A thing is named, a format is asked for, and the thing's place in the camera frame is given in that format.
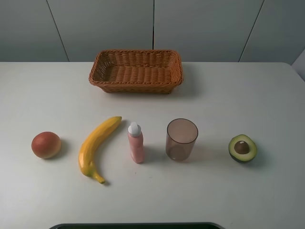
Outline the halved avocado with pit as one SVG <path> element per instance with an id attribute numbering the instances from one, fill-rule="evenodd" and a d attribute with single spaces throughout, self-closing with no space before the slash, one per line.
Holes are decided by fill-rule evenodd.
<path id="1" fill-rule="evenodd" d="M 247 163 L 257 155 L 254 141 L 247 135 L 240 134 L 231 139 L 228 145 L 231 158 L 240 163 Z"/>

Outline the brown wicker basket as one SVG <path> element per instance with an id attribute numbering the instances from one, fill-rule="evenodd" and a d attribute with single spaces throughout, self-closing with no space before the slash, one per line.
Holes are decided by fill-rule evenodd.
<path id="1" fill-rule="evenodd" d="M 183 82 L 182 62 L 173 50 L 103 50 L 89 82 L 106 93 L 170 94 Z"/>

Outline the pink bottle white cap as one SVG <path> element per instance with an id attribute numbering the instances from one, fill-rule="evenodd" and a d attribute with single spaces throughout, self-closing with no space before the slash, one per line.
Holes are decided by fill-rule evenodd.
<path id="1" fill-rule="evenodd" d="M 131 148 L 131 157 L 137 164 L 144 161 L 144 146 L 141 127 L 132 122 L 128 127 L 128 140 Z"/>

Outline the translucent brown plastic cup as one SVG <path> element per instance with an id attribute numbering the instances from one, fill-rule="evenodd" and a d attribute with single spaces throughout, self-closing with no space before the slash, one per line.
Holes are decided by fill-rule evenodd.
<path id="1" fill-rule="evenodd" d="M 186 160 L 198 137 L 198 128 L 190 120 L 177 118 L 167 126 L 166 147 L 167 156 L 174 161 Z"/>

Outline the yellow banana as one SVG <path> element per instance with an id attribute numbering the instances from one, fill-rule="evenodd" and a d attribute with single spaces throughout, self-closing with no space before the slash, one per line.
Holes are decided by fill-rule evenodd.
<path id="1" fill-rule="evenodd" d="M 121 116 L 111 117 L 97 126 L 85 139 L 78 155 L 79 168 L 84 176 L 90 177 L 100 184 L 105 183 L 105 179 L 96 169 L 94 154 L 99 146 L 118 128 L 121 122 Z"/>

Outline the red orange tomato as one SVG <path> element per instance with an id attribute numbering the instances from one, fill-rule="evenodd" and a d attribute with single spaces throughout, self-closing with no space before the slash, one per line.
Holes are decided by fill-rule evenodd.
<path id="1" fill-rule="evenodd" d="M 49 159 L 60 152 L 61 140 L 53 132 L 41 132 L 33 138 L 31 149 L 37 157 Z"/>

